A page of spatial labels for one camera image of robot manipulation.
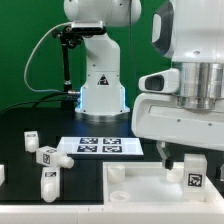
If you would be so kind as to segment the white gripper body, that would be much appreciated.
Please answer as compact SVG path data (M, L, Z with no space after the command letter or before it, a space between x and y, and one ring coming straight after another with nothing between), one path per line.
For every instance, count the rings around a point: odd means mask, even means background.
M142 93L134 103L135 136L162 142L224 151L224 107L188 110L172 95Z

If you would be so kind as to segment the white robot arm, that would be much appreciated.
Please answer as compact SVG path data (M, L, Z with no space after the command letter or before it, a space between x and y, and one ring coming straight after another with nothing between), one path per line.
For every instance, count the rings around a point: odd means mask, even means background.
M87 53L76 113L125 113L119 47L103 30L137 21L140 0L64 0L64 12ZM156 141L163 159L169 143L224 151L224 0L167 0L153 15L152 44L171 67L140 78L134 135Z

